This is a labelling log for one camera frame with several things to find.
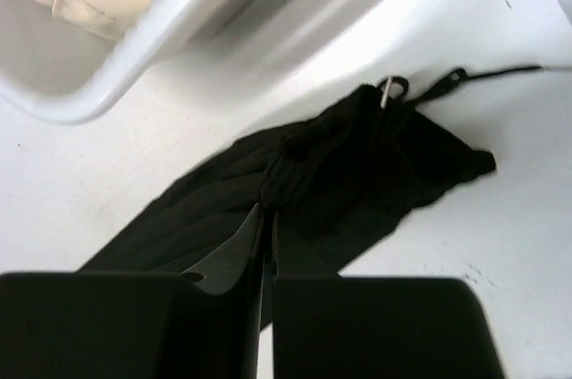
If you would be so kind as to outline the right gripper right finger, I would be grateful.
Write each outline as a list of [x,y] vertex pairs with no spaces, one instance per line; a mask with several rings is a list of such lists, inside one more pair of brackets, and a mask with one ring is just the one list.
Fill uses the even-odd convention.
[[502,378],[484,311],[459,279],[341,277],[273,224],[276,378]]

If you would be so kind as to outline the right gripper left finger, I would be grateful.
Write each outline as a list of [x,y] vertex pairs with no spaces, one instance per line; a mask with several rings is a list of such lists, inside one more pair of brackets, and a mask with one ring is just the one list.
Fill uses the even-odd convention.
[[262,224],[178,274],[4,274],[2,377],[255,377]]

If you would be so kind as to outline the black trousers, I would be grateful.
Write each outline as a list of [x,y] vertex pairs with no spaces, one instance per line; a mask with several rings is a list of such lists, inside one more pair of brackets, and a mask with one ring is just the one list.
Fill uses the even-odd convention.
[[418,97],[392,76],[362,84],[319,115],[257,131],[184,174],[81,268],[81,274],[180,274],[221,247],[260,210],[260,253],[291,222],[327,270],[338,272],[411,212],[494,173],[471,147],[420,112],[470,83],[520,67],[458,67]]

